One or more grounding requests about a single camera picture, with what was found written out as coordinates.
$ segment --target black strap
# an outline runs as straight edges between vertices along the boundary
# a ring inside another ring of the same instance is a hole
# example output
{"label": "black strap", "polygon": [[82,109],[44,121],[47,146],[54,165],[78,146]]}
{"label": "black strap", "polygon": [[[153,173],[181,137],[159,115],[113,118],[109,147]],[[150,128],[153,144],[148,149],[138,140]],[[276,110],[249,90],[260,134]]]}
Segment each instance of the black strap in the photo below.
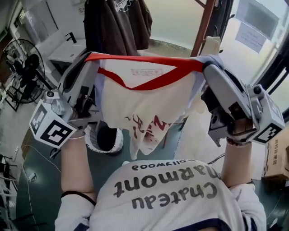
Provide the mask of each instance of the black strap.
{"label": "black strap", "polygon": [[83,193],[80,193],[80,192],[76,192],[76,191],[67,191],[65,193],[62,194],[61,198],[67,196],[67,195],[71,195],[71,194],[75,194],[75,195],[78,195],[78,196],[81,196],[85,199],[87,199],[89,202],[91,202],[91,204],[93,204],[94,206],[96,205],[96,203],[87,195],[83,194]]}

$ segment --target screw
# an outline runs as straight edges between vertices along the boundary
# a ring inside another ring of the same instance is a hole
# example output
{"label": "screw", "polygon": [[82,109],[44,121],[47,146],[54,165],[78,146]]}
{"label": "screw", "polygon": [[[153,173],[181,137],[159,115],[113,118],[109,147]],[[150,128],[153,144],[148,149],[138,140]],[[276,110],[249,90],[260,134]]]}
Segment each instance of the screw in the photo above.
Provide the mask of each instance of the screw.
{"label": "screw", "polygon": [[261,92],[262,92],[261,87],[259,87],[259,86],[255,86],[255,87],[254,87],[254,93],[255,93],[256,95],[260,94]]}

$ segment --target black fan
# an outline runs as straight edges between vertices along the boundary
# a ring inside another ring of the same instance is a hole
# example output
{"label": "black fan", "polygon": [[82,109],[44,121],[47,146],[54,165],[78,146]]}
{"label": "black fan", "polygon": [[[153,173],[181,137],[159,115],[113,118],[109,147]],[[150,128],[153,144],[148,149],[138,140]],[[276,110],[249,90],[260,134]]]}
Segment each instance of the black fan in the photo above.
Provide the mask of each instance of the black fan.
{"label": "black fan", "polygon": [[45,81],[42,57],[28,40],[10,42],[3,50],[0,80],[7,94],[16,102],[31,103],[37,100],[44,89],[50,86]]}

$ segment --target cloth with red trim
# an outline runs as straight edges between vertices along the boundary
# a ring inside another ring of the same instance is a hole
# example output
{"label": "cloth with red trim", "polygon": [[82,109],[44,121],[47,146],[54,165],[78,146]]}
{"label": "cloth with red trim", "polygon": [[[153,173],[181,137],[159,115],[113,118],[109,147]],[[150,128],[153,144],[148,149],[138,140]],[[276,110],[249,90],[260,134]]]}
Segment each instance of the cloth with red trim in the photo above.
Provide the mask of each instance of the cloth with red trim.
{"label": "cloth with red trim", "polygon": [[222,67],[218,56],[168,58],[92,53],[99,60],[96,104],[110,128],[129,130],[133,160],[138,150],[149,155],[173,123],[190,109],[205,83],[205,62]]}

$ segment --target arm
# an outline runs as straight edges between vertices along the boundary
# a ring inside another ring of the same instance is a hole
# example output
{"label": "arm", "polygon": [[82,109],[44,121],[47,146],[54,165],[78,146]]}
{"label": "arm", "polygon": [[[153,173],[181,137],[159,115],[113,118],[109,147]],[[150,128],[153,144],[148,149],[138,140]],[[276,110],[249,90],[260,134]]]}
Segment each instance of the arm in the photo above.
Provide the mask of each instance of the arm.
{"label": "arm", "polygon": [[69,139],[61,150],[61,188],[77,191],[96,201],[85,139]]}
{"label": "arm", "polygon": [[221,177],[228,188],[251,181],[251,151],[252,143],[241,147],[227,143]]}

